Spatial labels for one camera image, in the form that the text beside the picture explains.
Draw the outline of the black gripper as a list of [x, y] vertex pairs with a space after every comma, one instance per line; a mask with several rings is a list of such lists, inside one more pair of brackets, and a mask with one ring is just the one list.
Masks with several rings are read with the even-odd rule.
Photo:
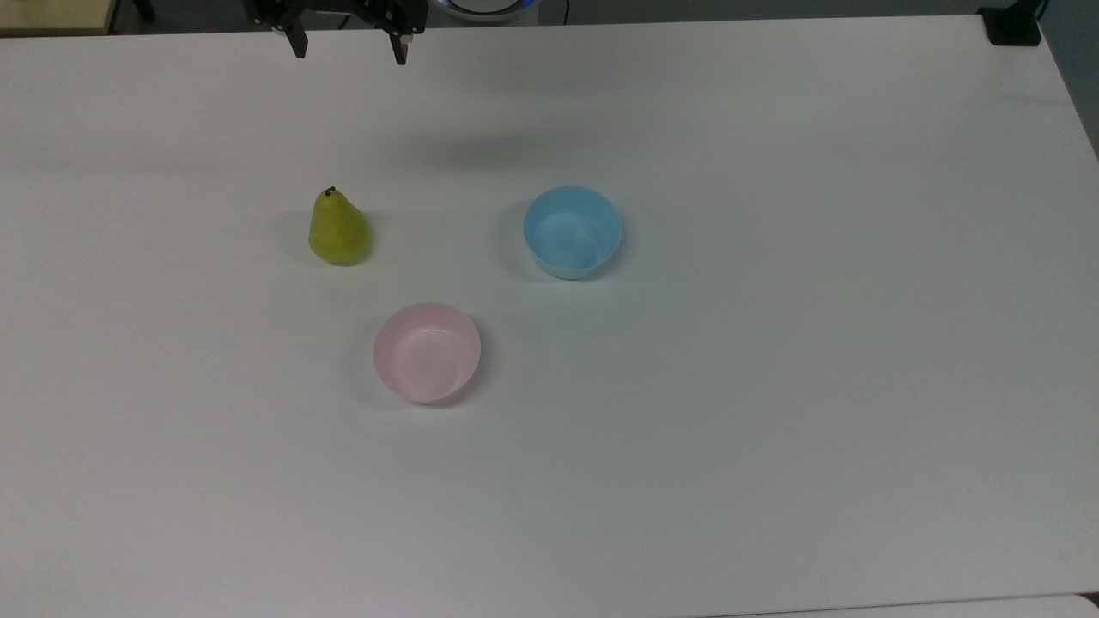
[[407, 65], [413, 36], [428, 30], [428, 1], [244, 1], [243, 5], [252, 22], [284, 32], [296, 58], [307, 54], [307, 33], [301, 24], [306, 11], [357, 16], [389, 33], [400, 66]]

